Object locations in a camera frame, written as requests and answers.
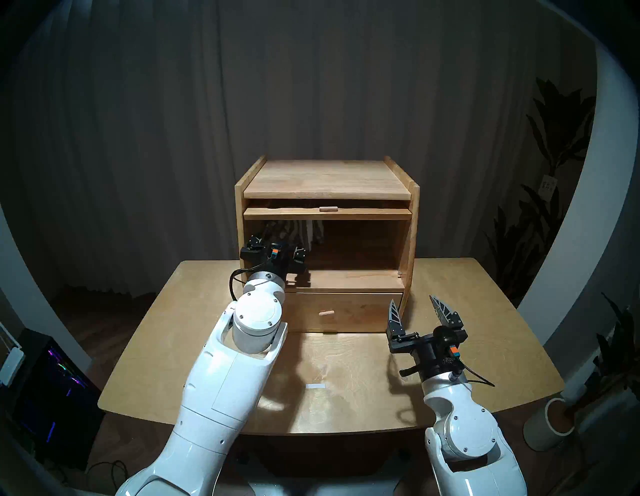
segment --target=plant pot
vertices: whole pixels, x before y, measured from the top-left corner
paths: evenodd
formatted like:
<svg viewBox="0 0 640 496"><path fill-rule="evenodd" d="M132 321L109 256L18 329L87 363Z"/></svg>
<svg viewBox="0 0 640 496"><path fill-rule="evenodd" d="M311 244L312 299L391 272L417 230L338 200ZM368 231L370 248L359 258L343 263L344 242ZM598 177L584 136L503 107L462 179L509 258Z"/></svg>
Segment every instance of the plant pot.
<svg viewBox="0 0 640 496"><path fill-rule="evenodd" d="M525 422L522 433L531 449L546 451L573 432L575 426L564 417L564 403L562 398L552 398Z"/></svg>

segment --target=table surface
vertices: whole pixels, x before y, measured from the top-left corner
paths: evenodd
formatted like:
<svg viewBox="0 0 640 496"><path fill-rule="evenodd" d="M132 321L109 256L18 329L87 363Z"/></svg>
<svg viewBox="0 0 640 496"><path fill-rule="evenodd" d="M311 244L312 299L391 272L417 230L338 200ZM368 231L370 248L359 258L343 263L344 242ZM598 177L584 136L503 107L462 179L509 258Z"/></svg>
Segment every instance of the table surface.
<svg viewBox="0 0 640 496"><path fill-rule="evenodd" d="M215 260L178 266L120 357L100 408L175 423L182 386L230 301L228 275L238 265ZM430 294L457 310L465 323L464 362L496 384L473 384L474 401L496 412L564 388L533 332L477 261L416 259L403 317L408 332L427 334L439 325ZM389 353L384 333L290 332L243 432L347 433L433 425L418 374L398 374L411 365L409 355Z"/></svg>

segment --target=curtain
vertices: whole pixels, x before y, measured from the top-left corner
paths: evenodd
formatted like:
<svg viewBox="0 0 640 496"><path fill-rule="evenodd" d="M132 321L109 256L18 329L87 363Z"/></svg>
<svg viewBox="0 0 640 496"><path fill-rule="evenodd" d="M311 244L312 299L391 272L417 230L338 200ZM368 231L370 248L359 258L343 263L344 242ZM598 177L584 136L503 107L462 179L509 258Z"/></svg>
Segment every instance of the curtain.
<svg viewBox="0 0 640 496"><path fill-rule="evenodd" d="M481 258L496 207L543 173L535 77L595 78L563 64L585 39L534 1L65 0L5 81L7 166L90 289L236 258L233 185L265 153L390 155L422 188L417 256Z"/></svg>

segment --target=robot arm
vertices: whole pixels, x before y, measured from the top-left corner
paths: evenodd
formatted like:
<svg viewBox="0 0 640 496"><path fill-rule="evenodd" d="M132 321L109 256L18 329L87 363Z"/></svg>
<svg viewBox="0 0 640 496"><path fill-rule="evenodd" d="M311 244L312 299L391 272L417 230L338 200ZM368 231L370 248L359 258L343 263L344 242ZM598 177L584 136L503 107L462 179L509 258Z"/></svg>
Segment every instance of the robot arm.
<svg viewBox="0 0 640 496"><path fill-rule="evenodd" d="M442 496L526 496L527 486L493 415L471 398L465 366L458 347L467 338L457 312L431 297L441 326L433 334L406 334L392 301L387 338L391 353L410 353L415 365L401 376L418 372L424 402L436 415L425 432L425 444ZM475 470L453 472L447 461L472 460L487 455L487 464Z"/></svg>
<svg viewBox="0 0 640 496"><path fill-rule="evenodd" d="M269 250L254 246L249 258L262 257L264 270L249 277L243 295L218 319L184 384L178 420L162 453L126 480L118 496L212 493L287 336L287 324L280 321L286 273L304 270L304 251L293 252L296 260L284 243ZM224 345L229 330L240 351ZM265 356L251 355L268 347Z"/></svg>

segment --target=white pot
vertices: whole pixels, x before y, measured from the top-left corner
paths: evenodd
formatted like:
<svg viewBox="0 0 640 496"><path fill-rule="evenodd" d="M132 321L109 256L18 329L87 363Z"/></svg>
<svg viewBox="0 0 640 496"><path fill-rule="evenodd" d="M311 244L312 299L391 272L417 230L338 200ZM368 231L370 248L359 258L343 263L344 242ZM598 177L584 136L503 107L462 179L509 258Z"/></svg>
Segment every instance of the white pot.
<svg viewBox="0 0 640 496"><path fill-rule="evenodd" d="M554 401L562 401L562 398L552 398L547 401L544 408L540 408L536 413L531 415L531 418L524 424L522 433L524 434L524 440L529 447L535 451L546 451L552 448L560 441L565 439L569 434L573 432L575 427L572 427L568 432L562 433L556 431L549 423L549 405Z"/></svg>

